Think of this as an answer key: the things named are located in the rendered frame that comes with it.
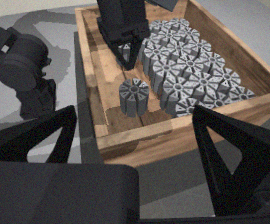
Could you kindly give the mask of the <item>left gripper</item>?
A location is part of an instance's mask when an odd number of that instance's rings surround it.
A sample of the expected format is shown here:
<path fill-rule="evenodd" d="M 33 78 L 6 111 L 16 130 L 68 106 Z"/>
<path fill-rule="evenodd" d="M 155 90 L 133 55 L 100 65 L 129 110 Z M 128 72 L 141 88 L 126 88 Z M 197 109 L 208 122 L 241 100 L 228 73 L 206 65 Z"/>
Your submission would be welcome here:
<path fill-rule="evenodd" d="M 97 0 L 97 4 L 101 14 L 96 18 L 97 25 L 103 40 L 127 71 L 134 69 L 142 42 L 150 37 L 148 19 L 125 23 L 120 0 Z M 128 43 L 130 43 L 129 62 L 118 51 L 119 46 Z"/>

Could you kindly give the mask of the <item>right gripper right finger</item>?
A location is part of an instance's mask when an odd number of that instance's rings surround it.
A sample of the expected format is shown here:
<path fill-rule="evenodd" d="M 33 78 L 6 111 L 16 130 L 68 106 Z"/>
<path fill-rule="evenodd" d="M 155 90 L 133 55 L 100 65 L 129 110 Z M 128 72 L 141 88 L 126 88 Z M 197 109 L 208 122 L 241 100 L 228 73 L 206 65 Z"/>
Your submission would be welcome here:
<path fill-rule="evenodd" d="M 201 105 L 195 105 L 192 123 L 215 216 L 236 215 L 253 194 L 270 190 L 269 129 Z M 207 127 L 241 151 L 242 160 L 233 175 L 216 150 Z"/>

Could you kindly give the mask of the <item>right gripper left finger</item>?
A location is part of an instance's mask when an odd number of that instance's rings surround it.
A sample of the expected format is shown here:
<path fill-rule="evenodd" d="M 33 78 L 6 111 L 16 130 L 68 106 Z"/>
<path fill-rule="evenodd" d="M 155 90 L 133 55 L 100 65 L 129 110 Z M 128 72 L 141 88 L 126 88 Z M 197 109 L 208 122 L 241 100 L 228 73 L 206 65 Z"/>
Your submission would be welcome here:
<path fill-rule="evenodd" d="M 76 123 L 74 105 L 69 105 L 45 116 L 2 129 L 0 161 L 28 162 L 28 152 L 63 126 L 45 163 L 67 163 Z"/>

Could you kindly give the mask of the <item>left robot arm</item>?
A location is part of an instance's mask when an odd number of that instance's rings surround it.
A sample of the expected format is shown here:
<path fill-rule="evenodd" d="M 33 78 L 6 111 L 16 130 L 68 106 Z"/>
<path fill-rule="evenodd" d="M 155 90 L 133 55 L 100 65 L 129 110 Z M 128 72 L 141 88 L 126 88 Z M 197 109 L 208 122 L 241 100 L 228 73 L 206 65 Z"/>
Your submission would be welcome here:
<path fill-rule="evenodd" d="M 170 12 L 178 2 L 120 0 L 125 23 L 146 18 L 145 1 Z M 20 116 L 28 120 L 55 112 L 56 83 L 54 79 L 42 78 L 46 76 L 42 69 L 52 60 L 48 58 L 46 44 L 38 37 L 21 34 L 13 27 L 7 30 L 0 27 L 0 49 L 4 45 L 9 49 L 6 53 L 0 50 L 0 81 L 17 92 L 16 97 L 21 102 Z"/>

